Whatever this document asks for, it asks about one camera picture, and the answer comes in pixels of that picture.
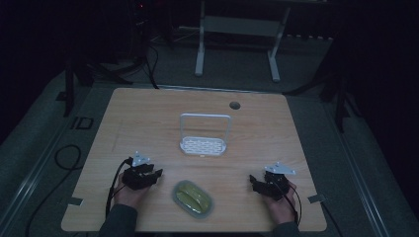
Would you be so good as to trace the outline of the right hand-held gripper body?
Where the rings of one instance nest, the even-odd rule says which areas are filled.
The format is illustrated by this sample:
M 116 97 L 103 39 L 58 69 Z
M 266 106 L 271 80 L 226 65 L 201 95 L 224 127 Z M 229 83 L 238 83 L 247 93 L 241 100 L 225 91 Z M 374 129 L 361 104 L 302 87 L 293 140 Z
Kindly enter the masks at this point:
M 295 170 L 276 162 L 265 167 L 264 182 L 260 185 L 261 194 L 279 200 L 290 190 L 290 182 L 287 175 L 294 175 Z

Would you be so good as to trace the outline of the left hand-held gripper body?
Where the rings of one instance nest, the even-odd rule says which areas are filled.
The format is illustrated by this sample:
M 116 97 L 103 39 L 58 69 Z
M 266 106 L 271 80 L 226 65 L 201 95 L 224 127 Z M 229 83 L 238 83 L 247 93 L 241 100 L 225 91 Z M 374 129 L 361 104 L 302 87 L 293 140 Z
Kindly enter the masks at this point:
M 134 153 L 129 167 L 124 170 L 123 183 L 132 190 L 141 190 L 156 183 L 152 172 L 144 172 L 144 165 L 150 164 L 150 159 L 142 156 L 138 151 Z

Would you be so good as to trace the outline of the person's right hand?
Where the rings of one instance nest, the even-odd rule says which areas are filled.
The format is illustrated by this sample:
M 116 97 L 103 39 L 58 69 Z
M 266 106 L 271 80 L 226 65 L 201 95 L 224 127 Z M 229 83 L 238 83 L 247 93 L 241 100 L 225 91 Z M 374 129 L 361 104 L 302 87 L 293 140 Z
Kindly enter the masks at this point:
M 295 223 L 295 200 L 294 190 L 296 185 L 289 183 L 290 189 L 285 197 L 280 200 L 274 200 L 271 197 L 262 196 L 262 200 L 267 206 L 269 213 L 276 224 Z

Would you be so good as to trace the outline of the black tripod stand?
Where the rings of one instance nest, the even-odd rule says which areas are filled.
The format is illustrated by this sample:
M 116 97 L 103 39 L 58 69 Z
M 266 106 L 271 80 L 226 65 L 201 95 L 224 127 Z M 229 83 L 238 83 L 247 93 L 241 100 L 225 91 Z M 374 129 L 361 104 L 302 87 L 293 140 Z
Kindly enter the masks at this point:
M 326 103 L 331 102 L 333 99 L 336 100 L 334 122 L 340 132 L 344 132 L 343 120 L 347 115 L 345 108 L 348 80 L 348 73 L 345 69 L 346 59 L 342 42 L 334 39 L 314 73 L 313 78 L 300 87 L 284 92 L 284 95 L 296 96 L 323 84 L 324 87 L 319 94 L 319 99 Z
M 122 75 L 125 73 L 129 73 L 134 69 L 138 69 L 143 62 L 144 59 L 136 58 L 133 61 L 133 63 L 129 66 L 111 70 L 99 63 L 98 61 L 95 61 L 82 53 L 77 53 L 70 56 L 65 61 L 64 90 L 60 92 L 56 98 L 58 101 L 63 101 L 65 103 L 63 116 L 67 118 L 74 107 L 74 78 L 77 78 L 78 82 L 82 86 L 92 86 L 94 83 L 93 74 L 98 73 L 102 78 L 105 78 L 112 82 L 118 84 L 131 85 L 132 82 L 124 79 Z

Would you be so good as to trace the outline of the white metal desk frame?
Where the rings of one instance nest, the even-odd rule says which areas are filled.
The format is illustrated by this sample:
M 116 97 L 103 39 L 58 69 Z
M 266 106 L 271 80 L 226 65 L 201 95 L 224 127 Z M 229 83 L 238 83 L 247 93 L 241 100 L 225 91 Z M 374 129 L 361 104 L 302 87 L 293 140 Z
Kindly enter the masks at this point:
M 202 76 L 204 74 L 206 52 L 205 33 L 222 33 L 273 38 L 275 41 L 273 47 L 267 51 L 267 57 L 272 80 L 274 82 L 279 82 L 281 77 L 276 55 L 285 32 L 290 12 L 291 8 L 286 7 L 284 14 L 279 21 L 213 16 L 206 13 L 206 0 L 201 0 L 199 47 L 196 58 L 195 75 Z

